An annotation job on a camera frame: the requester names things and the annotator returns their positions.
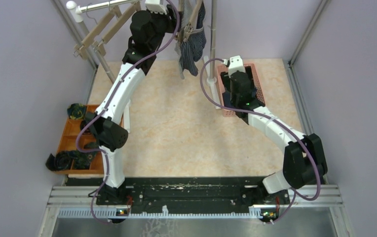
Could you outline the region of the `beige hanger holding navy underwear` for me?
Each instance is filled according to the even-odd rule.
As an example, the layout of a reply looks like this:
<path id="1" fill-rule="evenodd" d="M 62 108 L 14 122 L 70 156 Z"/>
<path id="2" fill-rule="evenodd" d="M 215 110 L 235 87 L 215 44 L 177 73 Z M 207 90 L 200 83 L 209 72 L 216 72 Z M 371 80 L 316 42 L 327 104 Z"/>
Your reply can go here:
<path id="1" fill-rule="evenodd" d="M 91 43 L 100 55 L 105 56 L 105 45 L 135 12 L 141 10 L 141 5 L 139 0 L 120 0 L 109 1 L 103 5 L 103 8 L 108 10 L 107 13 L 86 36 L 86 41 Z"/>

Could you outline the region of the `dark rolled cloth in tray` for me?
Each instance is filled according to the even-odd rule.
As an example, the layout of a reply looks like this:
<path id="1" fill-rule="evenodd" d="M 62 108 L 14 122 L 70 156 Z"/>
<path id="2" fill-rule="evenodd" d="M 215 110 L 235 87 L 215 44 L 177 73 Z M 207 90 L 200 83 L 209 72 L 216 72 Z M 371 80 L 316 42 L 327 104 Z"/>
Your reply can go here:
<path id="1" fill-rule="evenodd" d="M 89 169 L 92 161 L 99 152 L 83 153 L 79 150 L 60 151 L 55 156 L 50 154 L 45 166 L 50 171 L 84 170 Z"/>

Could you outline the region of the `grey striped underwear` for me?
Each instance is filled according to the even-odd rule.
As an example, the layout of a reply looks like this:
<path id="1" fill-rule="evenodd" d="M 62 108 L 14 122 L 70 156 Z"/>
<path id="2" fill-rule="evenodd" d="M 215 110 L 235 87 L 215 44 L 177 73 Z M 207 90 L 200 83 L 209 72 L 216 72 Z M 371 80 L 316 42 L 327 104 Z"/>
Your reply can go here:
<path id="1" fill-rule="evenodd" d="M 183 74 L 184 69 L 183 69 L 181 62 L 180 62 L 180 60 L 182 59 L 182 50 L 181 50 L 182 43 L 183 43 L 183 41 L 178 42 L 176 40 L 175 52 L 177 53 L 177 56 L 178 56 L 178 66 L 179 66 L 180 78 L 185 79 L 184 74 Z"/>

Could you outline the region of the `dark patterned cloth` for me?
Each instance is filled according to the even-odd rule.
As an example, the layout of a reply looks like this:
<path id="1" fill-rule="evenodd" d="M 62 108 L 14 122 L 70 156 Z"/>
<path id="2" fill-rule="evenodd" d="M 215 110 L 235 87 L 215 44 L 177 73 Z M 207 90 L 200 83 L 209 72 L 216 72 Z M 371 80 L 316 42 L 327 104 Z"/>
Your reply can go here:
<path id="1" fill-rule="evenodd" d="M 80 103 L 73 103 L 67 108 L 69 119 L 83 119 L 87 112 L 87 106 Z"/>

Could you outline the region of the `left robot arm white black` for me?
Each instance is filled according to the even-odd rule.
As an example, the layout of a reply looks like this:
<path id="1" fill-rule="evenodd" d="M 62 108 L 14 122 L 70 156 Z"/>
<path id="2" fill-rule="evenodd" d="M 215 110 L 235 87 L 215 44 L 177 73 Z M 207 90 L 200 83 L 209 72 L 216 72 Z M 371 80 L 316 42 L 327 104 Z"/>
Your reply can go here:
<path id="1" fill-rule="evenodd" d="M 124 184 L 122 148 L 129 132 L 121 126 L 125 107 L 138 85 L 148 74 L 156 55 L 166 48 L 162 44 L 167 33 L 176 35 L 181 15 L 171 7 L 166 14 L 137 11 L 131 18 L 131 37 L 119 74 L 103 103 L 85 116 L 89 131 L 95 137 L 104 157 L 104 180 L 94 195 L 98 205 L 127 204 L 129 191 Z"/>

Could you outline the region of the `beige hanger holding pinstriped underwear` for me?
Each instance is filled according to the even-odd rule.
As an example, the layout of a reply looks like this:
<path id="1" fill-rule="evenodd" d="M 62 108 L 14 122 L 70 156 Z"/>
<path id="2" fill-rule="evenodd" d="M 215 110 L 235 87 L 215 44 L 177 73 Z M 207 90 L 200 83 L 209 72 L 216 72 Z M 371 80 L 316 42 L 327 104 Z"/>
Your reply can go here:
<path id="1" fill-rule="evenodd" d="M 196 31 L 197 19 L 201 6 L 203 5 L 203 0 L 197 0 L 193 11 L 187 24 L 184 27 L 183 41 L 187 41 L 188 38 Z"/>

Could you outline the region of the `pink plastic basket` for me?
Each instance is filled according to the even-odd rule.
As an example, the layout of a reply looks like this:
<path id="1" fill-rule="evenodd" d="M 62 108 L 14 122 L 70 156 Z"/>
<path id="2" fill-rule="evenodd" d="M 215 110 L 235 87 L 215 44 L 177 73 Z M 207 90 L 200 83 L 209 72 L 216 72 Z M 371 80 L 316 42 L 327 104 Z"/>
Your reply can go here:
<path id="1" fill-rule="evenodd" d="M 261 84 L 260 84 L 260 81 L 259 81 L 259 77 L 258 77 L 258 74 L 256 72 L 255 65 L 252 64 L 252 63 L 244 64 L 244 68 L 245 68 L 245 70 L 251 70 L 252 71 L 255 86 L 258 88 L 257 97 L 262 101 L 262 104 L 261 105 L 234 105 L 234 106 L 236 107 L 236 109 L 253 111 L 257 107 L 264 107 L 265 106 L 265 99 L 264 99 L 263 91 L 262 91 Z M 220 102 L 221 102 L 222 105 L 224 105 L 223 98 L 222 98 L 222 93 L 225 92 L 225 88 L 224 88 L 224 85 L 223 85 L 223 72 L 228 72 L 228 69 L 225 65 L 219 65 L 216 69 L 216 72 L 217 72 L 217 76 L 218 76 L 218 85 L 219 85 L 218 92 L 220 93 Z M 239 112 L 232 111 L 231 108 L 229 108 L 229 109 L 224 108 L 223 109 L 223 116 L 225 116 L 225 117 L 237 116 L 237 117 L 239 117 L 243 120 L 247 120 L 248 115 L 246 113 L 239 113 Z"/>

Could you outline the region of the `navy underwear cream waistband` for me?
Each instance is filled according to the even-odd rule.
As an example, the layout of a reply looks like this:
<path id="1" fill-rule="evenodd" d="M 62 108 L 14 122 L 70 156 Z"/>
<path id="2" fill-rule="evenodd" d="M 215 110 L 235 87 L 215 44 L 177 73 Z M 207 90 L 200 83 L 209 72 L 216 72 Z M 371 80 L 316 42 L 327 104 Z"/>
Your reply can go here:
<path id="1" fill-rule="evenodd" d="M 235 109 L 236 107 L 232 104 L 231 102 L 231 97 L 230 97 L 230 92 L 228 91 L 225 91 L 224 93 L 222 93 L 222 98 L 223 98 L 223 102 L 224 102 L 224 107 L 226 109 Z"/>

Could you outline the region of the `beige hanger holding grey underwear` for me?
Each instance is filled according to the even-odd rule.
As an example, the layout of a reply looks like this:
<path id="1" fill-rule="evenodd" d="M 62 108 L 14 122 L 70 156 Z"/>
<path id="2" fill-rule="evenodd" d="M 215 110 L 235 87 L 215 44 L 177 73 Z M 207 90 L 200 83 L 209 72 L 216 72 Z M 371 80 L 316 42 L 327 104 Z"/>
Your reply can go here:
<path id="1" fill-rule="evenodd" d="M 182 42 L 184 38 L 184 30 L 186 25 L 189 23 L 189 19 L 192 14 L 192 4 L 190 0 L 179 0 L 178 1 L 178 11 L 180 14 L 180 29 L 176 36 L 178 42 Z"/>

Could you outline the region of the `navy pinstriped underwear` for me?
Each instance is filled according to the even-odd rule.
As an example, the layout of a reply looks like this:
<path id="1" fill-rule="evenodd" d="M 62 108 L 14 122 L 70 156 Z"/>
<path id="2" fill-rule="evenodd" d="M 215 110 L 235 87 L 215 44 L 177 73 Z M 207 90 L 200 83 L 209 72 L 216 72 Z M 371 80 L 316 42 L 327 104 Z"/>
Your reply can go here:
<path id="1" fill-rule="evenodd" d="M 196 1 L 194 3 L 191 1 L 191 4 L 193 8 L 196 4 Z M 192 76 L 197 76 L 198 74 L 198 68 L 195 63 L 202 58 L 203 50 L 206 45 L 206 36 L 204 32 L 205 17 L 206 9 L 203 3 L 197 19 L 196 31 L 191 34 L 187 41 L 183 41 L 181 46 L 181 65 L 184 71 L 187 70 Z"/>

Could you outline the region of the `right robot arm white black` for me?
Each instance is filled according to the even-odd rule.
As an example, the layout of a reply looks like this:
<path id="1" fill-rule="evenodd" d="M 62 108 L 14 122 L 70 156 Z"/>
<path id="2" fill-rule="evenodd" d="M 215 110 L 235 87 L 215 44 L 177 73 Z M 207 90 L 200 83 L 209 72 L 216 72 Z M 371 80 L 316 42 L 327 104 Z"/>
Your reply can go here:
<path id="1" fill-rule="evenodd" d="M 265 177 L 258 188 L 259 201 L 271 203 L 278 191 L 321 181 L 328 171 L 321 138 L 291 128 L 270 112 L 257 98 L 250 67 L 245 72 L 223 72 L 220 76 L 225 87 L 224 104 L 235 109 L 245 123 L 263 132 L 284 155 L 282 170 Z"/>

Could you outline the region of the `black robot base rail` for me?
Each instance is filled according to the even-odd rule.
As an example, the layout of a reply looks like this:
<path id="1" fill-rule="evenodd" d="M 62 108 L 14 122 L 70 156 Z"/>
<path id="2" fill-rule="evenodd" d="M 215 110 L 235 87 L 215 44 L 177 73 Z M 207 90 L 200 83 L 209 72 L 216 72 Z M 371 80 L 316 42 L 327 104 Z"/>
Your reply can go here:
<path id="1" fill-rule="evenodd" d="M 127 178 L 118 190 L 84 180 L 53 189 L 51 198 L 77 216 L 108 218 L 236 218 L 272 222 L 298 201 L 319 203 L 324 186 L 271 194 L 262 177 Z"/>

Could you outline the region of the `beige clip hanger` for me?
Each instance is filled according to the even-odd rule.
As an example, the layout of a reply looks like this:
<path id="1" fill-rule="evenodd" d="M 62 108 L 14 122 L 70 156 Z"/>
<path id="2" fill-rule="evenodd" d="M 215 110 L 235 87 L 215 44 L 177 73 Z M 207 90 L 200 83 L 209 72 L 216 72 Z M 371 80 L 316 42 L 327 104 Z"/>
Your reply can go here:
<path id="1" fill-rule="evenodd" d="M 122 27 L 122 23 L 126 22 L 123 18 L 124 16 L 124 13 L 121 12 L 118 6 L 108 6 L 107 13 L 97 22 L 92 30 L 85 32 L 83 40 L 75 46 L 75 54 L 79 55 L 82 59 L 88 59 L 89 53 L 87 53 L 87 49 L 94 47 L 96 51 L 99 50 L 102 56 L 105 56 L 106 51 L 103 45 L 107 44 Z M 97 43 L 96 37 L 102 33 L 113 18 L 117 18 L 115 25 L 102 36 L 101 42 Z"/>

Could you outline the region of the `metal clothes rack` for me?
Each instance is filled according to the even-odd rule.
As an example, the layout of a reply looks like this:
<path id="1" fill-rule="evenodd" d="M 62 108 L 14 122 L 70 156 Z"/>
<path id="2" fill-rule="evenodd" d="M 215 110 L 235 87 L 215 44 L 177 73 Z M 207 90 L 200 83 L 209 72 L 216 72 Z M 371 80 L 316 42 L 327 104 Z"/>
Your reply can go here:
<path id="1" fill-rule="evenodd" d="M 82 15 L 84 13 L 88 13 L 91 11 L 104 9 L 103 5 L 105 5 L 107 2 L 97 3 L 97 4 L 89 4 L 86 6 L 79 6 L 75 1 L 70 0 L 66 3 L 66 8 L 70 12 L 71 16 L 75 20 L 75 22 L 81 27 L 81 29 L 85 32 L 89 31 L 86 24 L 83 21 Z M 216 56 L 216 16 L 217 16 L 217 0 L 211 0 L 211 25 L 210 25 L 210 53 L 209 57 L 204 56 L 203 60 L 204 63 L 206 63 L 206 59 L 211 59 L 212 57 Z M 104 56 L 100 55 L 98 51 L 94 49 L 94 47 L 90 47 L 94 53 L 96 54 L 99 62 L 101 63 L 102 67 L 104 68 L 107 76 L 113 83 L 116 79 L 115 74 L 111 71 L 110 67 L 107 65 L 107 62 L 104 58 Z M 218 96 L 218 88 L 217 88 L 217 77 L 214 73 L 215 70 L 215 64 L 212 63 L 211 66 L 208 66 L 206 68 L 206 72 L 208 73 L 207 83 L 211 89 L 212 92 L 212 99 L 214 102 L 218 103 L 220 105 L 220 100 Z"/>

